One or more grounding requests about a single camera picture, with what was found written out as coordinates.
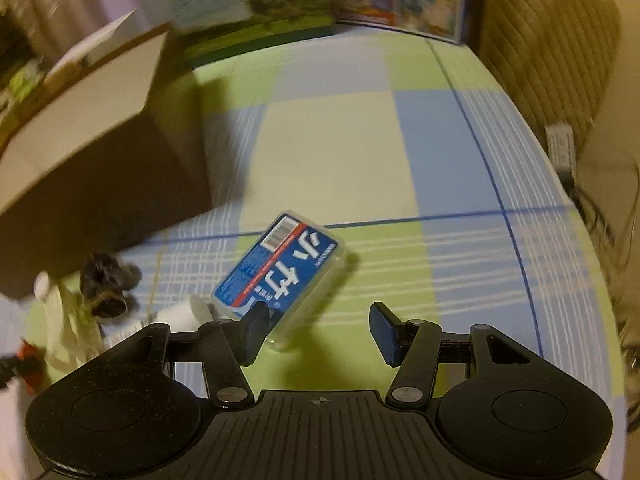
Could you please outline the checkered bed sheet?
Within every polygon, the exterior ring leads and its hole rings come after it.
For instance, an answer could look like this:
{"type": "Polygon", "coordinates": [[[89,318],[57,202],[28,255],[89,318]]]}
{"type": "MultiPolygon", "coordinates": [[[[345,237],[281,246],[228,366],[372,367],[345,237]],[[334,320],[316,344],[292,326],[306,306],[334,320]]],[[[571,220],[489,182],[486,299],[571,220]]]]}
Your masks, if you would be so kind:
{"type": "Polygon", "coordinates": [[[280,212],[341,237],[343,283],[256,389],[386,389],[382,301],[447,332],[497,327],[614,410],[623,367],[589,235],[524,119],[467,48],[366,28],[200,67],[221,204],[127,252],[138,318],[210,297],[280,212]]]}

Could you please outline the blue clear plastic case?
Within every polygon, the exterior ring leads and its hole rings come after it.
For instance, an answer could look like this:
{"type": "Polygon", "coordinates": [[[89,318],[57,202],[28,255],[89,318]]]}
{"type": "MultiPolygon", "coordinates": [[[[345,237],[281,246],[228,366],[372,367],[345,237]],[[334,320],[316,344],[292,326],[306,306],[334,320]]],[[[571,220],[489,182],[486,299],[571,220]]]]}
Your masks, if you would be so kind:
{"type": "Polygon", "coordinates": [[[213,302],[236,320],[263,302],[269,309],[266,343],[283,351],[342,279],[346,262],[347,248],[338,236],[283,211],[216,286],[213,302]]]}

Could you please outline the brown white open box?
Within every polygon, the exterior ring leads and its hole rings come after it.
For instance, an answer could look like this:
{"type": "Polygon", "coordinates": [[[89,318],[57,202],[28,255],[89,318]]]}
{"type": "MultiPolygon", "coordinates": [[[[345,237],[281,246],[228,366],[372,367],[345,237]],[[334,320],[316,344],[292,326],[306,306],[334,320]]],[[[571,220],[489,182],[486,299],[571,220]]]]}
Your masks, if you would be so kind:
{"type": "Polygon", "coordinates": [[[94,252],[208,211],[200,88],[175,33],[154,28],[60,92],[1,155],[1,291],[30,294],[94,252]]]}

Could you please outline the quilted tan headboard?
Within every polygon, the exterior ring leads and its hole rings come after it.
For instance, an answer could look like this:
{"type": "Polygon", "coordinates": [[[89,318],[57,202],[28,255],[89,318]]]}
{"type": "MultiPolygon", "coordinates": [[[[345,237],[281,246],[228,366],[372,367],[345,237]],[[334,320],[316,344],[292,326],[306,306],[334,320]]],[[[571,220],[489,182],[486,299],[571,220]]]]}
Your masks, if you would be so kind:
{"type": "Polygon", "coordinates": [[[478,56],[540,143],[566,122],[582,146],[621,33],[614,0],[485,0],[478,56]]]}

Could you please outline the white product box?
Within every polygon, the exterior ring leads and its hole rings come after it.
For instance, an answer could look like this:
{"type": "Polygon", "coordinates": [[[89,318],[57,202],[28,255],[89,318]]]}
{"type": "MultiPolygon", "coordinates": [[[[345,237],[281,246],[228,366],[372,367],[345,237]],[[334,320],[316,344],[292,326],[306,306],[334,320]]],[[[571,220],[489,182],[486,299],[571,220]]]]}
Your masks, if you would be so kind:
{"type": "Polygon", "coordinates": [[[44,77],[44,85],[53,90],[81,77],[85,70],[144,31],[138,9],[120,16],[71,47],[44,77]]]}

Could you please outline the black hair scrunchie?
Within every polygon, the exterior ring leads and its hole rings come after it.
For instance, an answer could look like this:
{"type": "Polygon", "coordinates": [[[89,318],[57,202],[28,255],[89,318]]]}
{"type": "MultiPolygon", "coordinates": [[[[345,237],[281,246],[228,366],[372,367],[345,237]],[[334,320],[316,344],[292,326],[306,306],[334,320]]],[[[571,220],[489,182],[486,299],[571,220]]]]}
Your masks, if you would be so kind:
{"type": "Polygon", "coordinates": [[[142,278],[133,263],[110,254],[92,254],[80,272],[82,304],[100,322],[115,322],[134,308],[132,291],[142,278]]]}

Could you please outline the small white bottle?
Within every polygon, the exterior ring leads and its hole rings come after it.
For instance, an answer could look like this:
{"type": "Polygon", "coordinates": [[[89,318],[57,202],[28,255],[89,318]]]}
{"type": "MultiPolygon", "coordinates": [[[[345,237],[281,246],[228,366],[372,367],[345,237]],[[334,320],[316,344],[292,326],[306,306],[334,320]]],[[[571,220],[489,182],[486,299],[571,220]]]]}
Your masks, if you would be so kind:
{"type": "Polygon", "coordinates": [[[201,325],[213,321],[212,311],[204,299],[191,295],[171,307],[159,310],[154,323],[167,324],[173,333],[197,332],[201,325]]]}

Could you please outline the white power adapter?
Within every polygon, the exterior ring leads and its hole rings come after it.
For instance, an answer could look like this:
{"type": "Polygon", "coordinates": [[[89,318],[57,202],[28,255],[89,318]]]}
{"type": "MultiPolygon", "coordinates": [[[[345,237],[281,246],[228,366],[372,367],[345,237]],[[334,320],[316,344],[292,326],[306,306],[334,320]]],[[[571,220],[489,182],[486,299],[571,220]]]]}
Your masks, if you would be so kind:
{"type": "Polygon", "coordinates": [[[574,177],[576,148],[574,132],[568,122],[557,122],[544,128],[547,153],[555,172],[562,180],[574,177]]]}

